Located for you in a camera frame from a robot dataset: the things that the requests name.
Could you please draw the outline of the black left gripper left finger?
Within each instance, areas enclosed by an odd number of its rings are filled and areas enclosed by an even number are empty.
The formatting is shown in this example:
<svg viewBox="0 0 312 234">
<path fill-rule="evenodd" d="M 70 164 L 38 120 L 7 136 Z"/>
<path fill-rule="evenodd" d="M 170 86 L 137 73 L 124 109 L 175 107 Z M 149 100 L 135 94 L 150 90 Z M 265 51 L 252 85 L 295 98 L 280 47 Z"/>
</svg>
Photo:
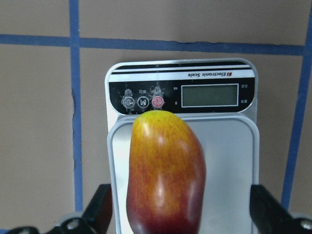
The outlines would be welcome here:
<svg viewBox="0 0 312 234">
<path fill-rule="evenodd" d="M 82 219 L 97 233 L 106 234 L 112 219 L 112 189 L 111 184 L 100 184 L 94 193 Z"/>
</svg>

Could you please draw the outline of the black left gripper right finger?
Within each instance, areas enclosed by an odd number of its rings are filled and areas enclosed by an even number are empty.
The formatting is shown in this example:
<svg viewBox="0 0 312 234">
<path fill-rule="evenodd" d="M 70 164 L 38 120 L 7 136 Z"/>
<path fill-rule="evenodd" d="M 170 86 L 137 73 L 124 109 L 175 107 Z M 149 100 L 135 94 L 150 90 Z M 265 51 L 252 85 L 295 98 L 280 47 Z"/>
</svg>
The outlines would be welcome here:
<svg viewBox="0 0 312 234">
<path fill-rule="evenodd" d="M 251 186 L 250 216 L 261 234 L 290 234 L 294 231 L 293 217 L 262 185 Z"/>
</svg>

